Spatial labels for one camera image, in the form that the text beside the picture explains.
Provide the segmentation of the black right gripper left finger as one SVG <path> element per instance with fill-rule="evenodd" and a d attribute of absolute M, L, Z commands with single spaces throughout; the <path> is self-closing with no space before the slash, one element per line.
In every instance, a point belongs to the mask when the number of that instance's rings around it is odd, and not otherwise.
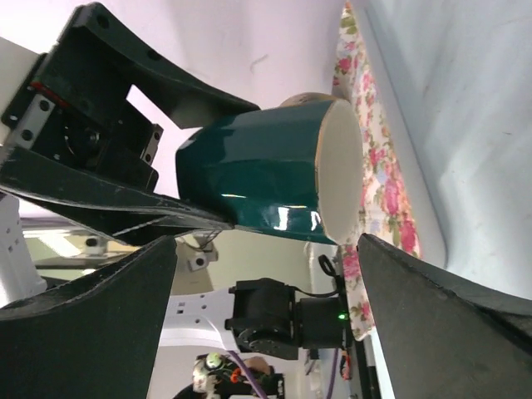
<path fill-rule="evenodd" d="M 3 398 L 145 398 L 177 263 L 161 237 L 1 310 Z"/>

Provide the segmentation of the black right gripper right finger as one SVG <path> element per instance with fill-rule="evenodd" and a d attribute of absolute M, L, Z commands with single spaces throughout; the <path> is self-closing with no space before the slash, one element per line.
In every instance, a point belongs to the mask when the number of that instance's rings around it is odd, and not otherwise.
<path fill-rule="evenodd" d="M 397 398 L 529 398 L 531 301 L 487 288 L 372 234 L 357 242 Z"/>

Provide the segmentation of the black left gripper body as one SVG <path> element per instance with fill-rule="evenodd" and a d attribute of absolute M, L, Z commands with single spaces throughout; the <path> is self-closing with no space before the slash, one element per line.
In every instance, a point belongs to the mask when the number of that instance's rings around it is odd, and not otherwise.
<path fill-rule="evenodd" d="M 48 159 L 143 190 L 154 190 L 151 166 L 162 128 L 125 102 L 106 131 L 32 83 L 44 59 L 1 39 L 1 142 L 12 137 Z"/>

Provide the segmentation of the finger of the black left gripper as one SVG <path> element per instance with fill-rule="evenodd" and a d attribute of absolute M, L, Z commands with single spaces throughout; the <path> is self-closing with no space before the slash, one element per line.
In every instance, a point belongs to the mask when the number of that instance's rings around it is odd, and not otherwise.
<path fill-rule="evenodd" d="M 22 147 L 1 149 L 1 191 L 132 246 L 234 228 L 228 218 L 196 205 L 74 170 Z"/>
<path fill-rule="evenodd" d="M 181 129 L 259 109 L 176 66 L 98 2 L 75 8 L 53 56 L 54 93 L 105 128 L 117 121 L 132 86 Z"/>

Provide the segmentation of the dark green mug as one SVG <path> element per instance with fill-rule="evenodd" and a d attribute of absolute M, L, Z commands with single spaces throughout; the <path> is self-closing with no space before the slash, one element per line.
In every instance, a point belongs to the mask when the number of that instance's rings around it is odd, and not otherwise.
<path fill-rule="evenodd" d="M 320 244 L 357 230 L 363 153 L 348 101 L 327 98 L 232 116 L 176 152 L 180 198 L 237 229 Z"/>

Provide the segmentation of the cream speckled mug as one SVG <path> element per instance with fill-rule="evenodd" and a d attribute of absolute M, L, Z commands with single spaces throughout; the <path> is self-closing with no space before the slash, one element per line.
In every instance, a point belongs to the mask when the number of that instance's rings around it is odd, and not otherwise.
<path fill-rule="evenodd" d="M 289 107 L 289 106 L 302 106 L 303 104 L 320 102 L 320 101 L 334 101 L 337 97 L 320 92 L 304 92 L 294 96 L 290 96 L 288 99 L 284 100 L 279 107 Z"/>

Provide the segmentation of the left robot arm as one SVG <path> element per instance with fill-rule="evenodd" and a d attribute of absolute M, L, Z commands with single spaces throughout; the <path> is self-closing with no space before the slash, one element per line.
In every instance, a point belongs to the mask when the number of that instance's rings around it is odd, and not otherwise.
<path fill-rule="evenodd" d="M 335 96 L 263 108 L 215 88 L 98 2 L 76 7 L 47 52 L 2 40 L 2 361 L 184 345 L 293 360 L 300 348 L 346 347 L 344 283 L 302 299 L 271 278 L 195 295 L 170 286 L 224 231 L 344 242 L 362 188 L 339 180 L 361 159 L 356 127 Z M 22 264 L 19 200 L 135 250 L 48 288 Z"/>

